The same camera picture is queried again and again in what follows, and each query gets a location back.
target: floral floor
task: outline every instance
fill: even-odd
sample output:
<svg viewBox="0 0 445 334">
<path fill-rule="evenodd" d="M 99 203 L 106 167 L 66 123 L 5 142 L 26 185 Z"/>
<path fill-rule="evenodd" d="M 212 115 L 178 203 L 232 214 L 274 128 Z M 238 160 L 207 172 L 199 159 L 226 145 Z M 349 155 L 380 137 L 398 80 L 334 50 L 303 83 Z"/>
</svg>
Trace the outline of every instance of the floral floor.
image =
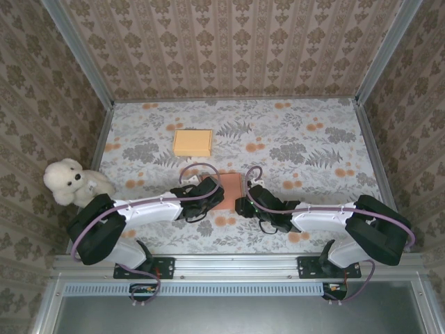
<svg viewBox="0 0 445 334">
<path fill-rule="evenodd" d="M 175 129 L 212 129 L 212 156 L 175 157 Z M 168 191 L 193 162 L 242 175 L 260 165 L 266 188 L 282 200 L 339 204 L 363 193 L 380 199 L 351 99 L 115 105 L 101 172 L 114 182 L 116 199 Z M 189 175 L 209 171 L 195 168 Z M 320 252 L 333 235 L 267 235 L 256 220 L 222 210 L 199 223 L 158 222 L 123 237 L 144 241 L 155 254 L 216 254 Z"/>
</svg>

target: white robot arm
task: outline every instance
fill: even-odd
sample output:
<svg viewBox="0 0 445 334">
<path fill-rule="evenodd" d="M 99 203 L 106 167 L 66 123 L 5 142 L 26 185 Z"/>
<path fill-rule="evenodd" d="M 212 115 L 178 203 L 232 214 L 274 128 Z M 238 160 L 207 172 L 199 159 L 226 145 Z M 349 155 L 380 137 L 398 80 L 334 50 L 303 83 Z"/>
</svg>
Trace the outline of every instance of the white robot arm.
<svg viewBox="0 0 445 334">
<path fill-rule="evenodd" d="M 342 238 L 329 241 L 320 256 L 323 271 L 328 275 L 370 259 L 392 266 L 400 262 L 411 224 L 371 196 L 327 206 L 298 200 L 282 202 L 260 184 L 249 183 L 248 191 L 250 198 L 236 200 L 236 212 L 246 218 L 258 218 L 262 230 L 261 222 L 268 221 L 276 231 L 285 233 L 324 230 L 343 234 Z M 393 219 L 398 225 L 375 216 Z"/>
<path fill-rule="evenodd" d="M 198 185 L 174 188 L 153 198 L 111 200 L 107 194 L 101 194 L 76 216 L 67 232 L 84 264 L 106 260 L 135 269 L 151 255 L 145 245 L 122 238 L 121 234 L 157 221 L 200 221 L 224 199 L 224 189 L 216 187 L 216 181 L 207 177 Z M 105 212 L 110 213 L 98 221 Z"/>
<path fill-rule="evenodd" d="M 204 179 L 197 186 L 188 185 L 171 189 L 161 196 L 141 200 L 111 200 L 106 194 L 97 196 L 84 208 L 67 228 L 71 240 L 81 241 L 76 249 L 84 264 L 95 264 L 102 260 L 123 264 L 130 269 L 138 268 L 150 256 L 142 243 L 133 239 L 121 238 L 121 234 L 140 225 L 157 221 L 175 221 L 201 217 L 224 199 L 224 190 L 219 187 L 211 196 L 193 200 L 208 194 L 217 187 L 212 177 Z M 352 209 L 365 209 L 368 214 L 373 212 L 384 214 L 396 219 L 400 224 L 410 228 L 410 223 L 402 216 L 370 196 L 360 196 L 357 202 L 345 205 L 310 205 L 300 201 L 282 202 L 274 197 L 261 185 L 249 188 L 248 197 L 236 200 L 236 212 L 246 218 L 258 218 L 268 221 L 277 231 L 309 232 L 312 230 L 328 230 L 339 232 L 343 238 L 327 243 L 320 256 L 323 270 L 346 268 L 349 265 L 374 259 L 383 264 L 397 265 L 407 241 L 407 232 L 383 220 L 374 219 L 366 214 L 351 212 Z M 87 233 L 84 230 L 92 221 L 104 212 L 114 208 Z"/>
</svg>

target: vent grille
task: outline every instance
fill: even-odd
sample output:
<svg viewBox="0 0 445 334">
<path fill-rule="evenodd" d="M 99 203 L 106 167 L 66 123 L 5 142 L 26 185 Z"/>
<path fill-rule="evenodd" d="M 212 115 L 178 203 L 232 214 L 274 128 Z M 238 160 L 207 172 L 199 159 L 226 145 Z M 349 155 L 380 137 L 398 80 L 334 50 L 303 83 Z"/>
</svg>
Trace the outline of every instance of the vent grille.
<svg viewBox="0 0 445 334">
<path fill-rule="evenodd" d="M 67 283 L 63 296 L 129 296 L 131 283 Z M 159 296 L 322 296 L 322 283 L 162 283 Z"/>
</svg>

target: patterned wallpaper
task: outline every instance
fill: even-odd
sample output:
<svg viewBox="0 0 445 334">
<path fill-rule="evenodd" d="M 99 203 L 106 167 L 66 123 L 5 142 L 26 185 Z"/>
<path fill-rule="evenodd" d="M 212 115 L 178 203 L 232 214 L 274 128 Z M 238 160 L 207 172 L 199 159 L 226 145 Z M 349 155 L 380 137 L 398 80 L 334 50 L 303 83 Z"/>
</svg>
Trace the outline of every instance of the patterned wallpaper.
<svg viewBox="0 0 445 334">
<path fill-rule="evenodd" d="M 398 208 L 445 301 L 445 1 L 422 3 L 365 108 Z"/>
<path fill-rule="evenodd" d="M 0 333 L 26 333 L 72 208 L 44 186 L 48 163 L 89 166 L 104 110 L 39 1 L 0 1 Z"/>
<path fill-rule="evenodd" d="M 354 95 L 402 0 L 62 0 L 116 100 Z"/>
</svg>

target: teddy bear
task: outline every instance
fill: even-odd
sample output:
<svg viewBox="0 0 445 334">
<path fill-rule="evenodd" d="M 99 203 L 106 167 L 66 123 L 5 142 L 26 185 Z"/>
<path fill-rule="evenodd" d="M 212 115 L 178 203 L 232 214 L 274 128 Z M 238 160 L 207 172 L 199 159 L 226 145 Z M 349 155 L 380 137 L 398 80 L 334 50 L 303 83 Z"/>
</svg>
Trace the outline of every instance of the teddy bear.
<svg viewBox="0 0 445 334">
<path fill-rule="evenodd" d="M 79 162 L 64 159 L 47 166 L 43 182 L 60 205 L 74 203 L 86 207 L 100 193 L 112 196 L 115 189 L 110 180 L 95 170 L 83 170 Z"/>
</svg>

